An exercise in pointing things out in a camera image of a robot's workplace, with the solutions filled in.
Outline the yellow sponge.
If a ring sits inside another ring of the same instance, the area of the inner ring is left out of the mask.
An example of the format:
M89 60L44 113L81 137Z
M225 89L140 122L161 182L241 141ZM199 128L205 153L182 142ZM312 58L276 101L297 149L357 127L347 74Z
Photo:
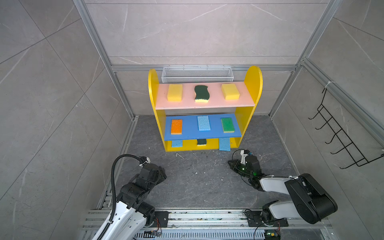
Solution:
M181 102L183 98L182 84L169 84L167 100L168 102Z
M236 84L222 84L221 88L226 101L235 101L240 98L240 92Z

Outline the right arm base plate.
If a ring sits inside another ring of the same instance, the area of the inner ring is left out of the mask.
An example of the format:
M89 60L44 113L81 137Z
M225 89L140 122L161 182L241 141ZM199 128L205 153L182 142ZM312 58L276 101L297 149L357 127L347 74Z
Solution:
M287 219L276 219L268 210L245 210L249 227L288 227Z

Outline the blue sponge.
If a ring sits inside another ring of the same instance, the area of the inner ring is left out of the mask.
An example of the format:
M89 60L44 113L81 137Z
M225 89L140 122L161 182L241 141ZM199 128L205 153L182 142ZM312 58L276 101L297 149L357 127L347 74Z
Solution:
M183 140L174 140L171 143L172 148L182 148L183 147Z
M210 131L211 125L209 116L197 116L199 131Z
M231 151L231 140L230 138L219 138L219 150L230 152Z

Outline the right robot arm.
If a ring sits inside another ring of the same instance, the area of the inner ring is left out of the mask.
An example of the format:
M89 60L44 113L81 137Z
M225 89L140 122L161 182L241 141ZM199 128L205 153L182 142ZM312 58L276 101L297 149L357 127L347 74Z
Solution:
M290 196L289 201L272 201L261 211L245 210L249 225L273 226L278 221L302 219L316 224L338 210L336 201L310 174L278 177L262 172L258 158L248 150L240 150L241 159L228 161L229 167L246 184L259 192L275 192Z

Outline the bright green sponge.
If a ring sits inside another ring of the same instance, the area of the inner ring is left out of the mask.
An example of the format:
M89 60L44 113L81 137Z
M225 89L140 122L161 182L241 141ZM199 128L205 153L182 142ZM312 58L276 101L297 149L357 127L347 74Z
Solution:
M221 118L223 133L234 133L235 127L232 118Z

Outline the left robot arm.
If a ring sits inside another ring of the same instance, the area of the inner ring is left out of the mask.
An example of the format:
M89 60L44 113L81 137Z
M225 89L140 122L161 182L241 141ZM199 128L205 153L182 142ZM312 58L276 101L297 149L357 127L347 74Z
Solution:
M155 221L155 207L145 202L151 190L167 178L165 169L146 164L117 197L113 209L97 231L94 240L132 240L145 226Z

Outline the dark green sponge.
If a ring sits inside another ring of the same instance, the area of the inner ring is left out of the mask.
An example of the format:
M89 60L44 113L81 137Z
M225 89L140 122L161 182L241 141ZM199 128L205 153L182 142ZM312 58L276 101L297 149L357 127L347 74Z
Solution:
M194 88L195 90L195 102L196 103L208 103L210 99L210 93L208 91L208 86L206 85L197 85Z
M206 139L198 139L197 140L197 146L206 146L207 140Z

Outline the orange sponge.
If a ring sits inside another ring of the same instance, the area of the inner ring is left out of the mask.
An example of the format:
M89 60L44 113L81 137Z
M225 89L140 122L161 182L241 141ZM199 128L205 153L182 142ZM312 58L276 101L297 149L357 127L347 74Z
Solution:
M181 135L183 131L183 120L172 119L171 122L171 135Z

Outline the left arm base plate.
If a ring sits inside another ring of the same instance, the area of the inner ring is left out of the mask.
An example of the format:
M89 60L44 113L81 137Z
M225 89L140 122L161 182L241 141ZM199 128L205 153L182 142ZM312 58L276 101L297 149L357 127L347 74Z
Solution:
M168 212L168 211L156 211L155 212L155 219L159 221L161 228L166 228L168 226L169 215L170 215L170 212Z

